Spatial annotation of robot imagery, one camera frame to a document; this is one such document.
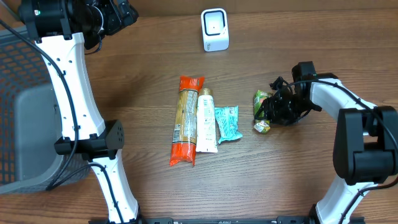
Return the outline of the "green yellow snack pouch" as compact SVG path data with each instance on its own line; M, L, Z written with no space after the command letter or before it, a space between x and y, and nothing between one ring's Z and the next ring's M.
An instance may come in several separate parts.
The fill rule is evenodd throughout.
M262 102L271 97L272 93L268 93L262 90L258 90L256 94L254 95L254 115L259 111ZM268 120L254 120L254 129L258 131L259 133L267 133L271 127L270 127L270 122Z

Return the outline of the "teal snack packet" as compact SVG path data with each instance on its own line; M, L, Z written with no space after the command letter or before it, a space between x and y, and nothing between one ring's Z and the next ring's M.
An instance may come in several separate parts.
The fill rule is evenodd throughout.
M243 135L238 131L239 106L215 108L215 118L220 132L218 144L242 138Z

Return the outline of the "white tube with gold cap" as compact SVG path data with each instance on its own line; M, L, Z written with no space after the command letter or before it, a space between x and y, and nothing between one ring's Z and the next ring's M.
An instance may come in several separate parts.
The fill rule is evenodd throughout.
M202 88L197 101L196 152L217 153L216 120L213 92Z

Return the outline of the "orange spaghetti pack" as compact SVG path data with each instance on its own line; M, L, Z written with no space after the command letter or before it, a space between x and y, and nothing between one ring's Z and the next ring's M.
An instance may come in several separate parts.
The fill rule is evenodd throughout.
M195 165L197 147L197 101L205 77L180 77L177 112L169 165L191 162Z

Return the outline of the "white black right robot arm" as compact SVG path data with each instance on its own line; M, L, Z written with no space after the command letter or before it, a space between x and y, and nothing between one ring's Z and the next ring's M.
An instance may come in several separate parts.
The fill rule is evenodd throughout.
M311 111L326 111L336 122L333 166L326 195L306 217L278 217L278 223L364 223L351 214L371 191L397 185L397 110L377 106L348 90L333 73L318 73L311 61L292 68L292 83L278 77L275 93L260 101L254 119L288 126Z

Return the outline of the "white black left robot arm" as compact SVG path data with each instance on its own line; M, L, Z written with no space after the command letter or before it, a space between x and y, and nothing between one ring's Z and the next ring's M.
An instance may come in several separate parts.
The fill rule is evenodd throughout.
M85 63L85 55L99 51L104 37L135 23L138 12L128 1L24 0L19 15L28 44L46 63L60 110L56 152L80 155L85 168L93 170L108 223L142 223L122 162L123 126L100 115Z

